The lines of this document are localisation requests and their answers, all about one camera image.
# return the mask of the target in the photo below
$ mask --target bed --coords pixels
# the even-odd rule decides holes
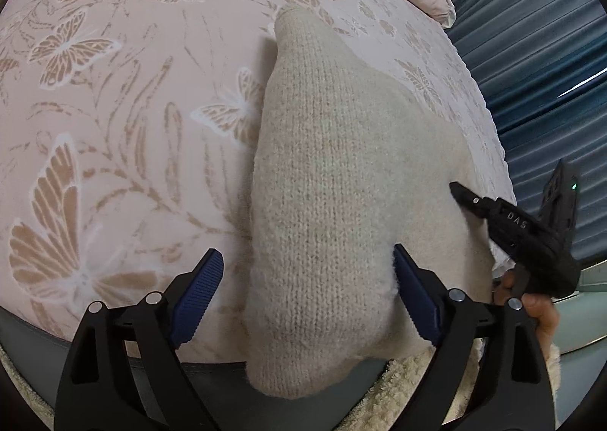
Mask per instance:
[[[90,302],[137,302],[215,247],[224,281],[178,355],[246,359],[250,180],[287,3],[459,125],[479,193],[514,201],[476,83],[441,25],[408,0],[9,0],[0,305],[71,340]]]

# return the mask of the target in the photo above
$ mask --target bed sheet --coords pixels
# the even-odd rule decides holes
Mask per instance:
[[[0,15],[0,304],[71,339],[209,247],[225,278],[188,362],[245,360],[250,180],[274,19],[296,3],[458,124],[479,193],[514,200],[476,83],[406,0],[9,0]]]

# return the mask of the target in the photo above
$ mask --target blue curtain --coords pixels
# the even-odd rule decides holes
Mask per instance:
[[[607,14],[599,0],[453,0],[448,36],[485,96],[519,205],[560,158],[582,171],[573,253],[607,251]]]

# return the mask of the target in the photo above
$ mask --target white knitted garment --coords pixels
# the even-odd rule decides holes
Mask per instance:
[[[478,188],[459,129],[310,12],[286,7],[275,33],[251,195],[247,372],[260,391],[298,398],[363,357],[429,346],[397,293],[395,243],[484,302],[494,261],[483,222],[449,192],[454,180]]]

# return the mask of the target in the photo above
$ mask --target black gripper frame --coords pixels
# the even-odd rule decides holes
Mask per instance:
[[[518,299],[503,307],[450,291],[430,270],[420,269],[401,244],[395,247],[399,280],[414,277],[423,296],[438,304],[435,318],[442,336],[411,400],[392,431],[554,431],[554,402],[544,357],[532,319]],[[428,318],[414,315],[417,295],[401,297],[418,332],[432,332]],[[484,355],[465,414],[443,424],[453,402],[474,339],[486,337]]]
[[[214,254],[218,252],[210,249],[192,272],[178,275],[164,293],[148,294],[136,305],[108,309],[96,302],[89,306],[61,376],[56,431],[219,430],[183,372],[176,345],[170,339],[171,311]],[[146,414],[125,340],[138,343],[150,386],[168,426]]]
[[[571,256],[571,238],[576,220],[576,201],[569,207],[559,202],[546,204],[548,212],[558,212],[560,230],[508,203],[502,198],[481,198],[459,182],[449,184],[458,204],[487,220],[489,237],[517,264],[513,295],[546,294],[555,298],[569,296],[577,288],[581,267]]]

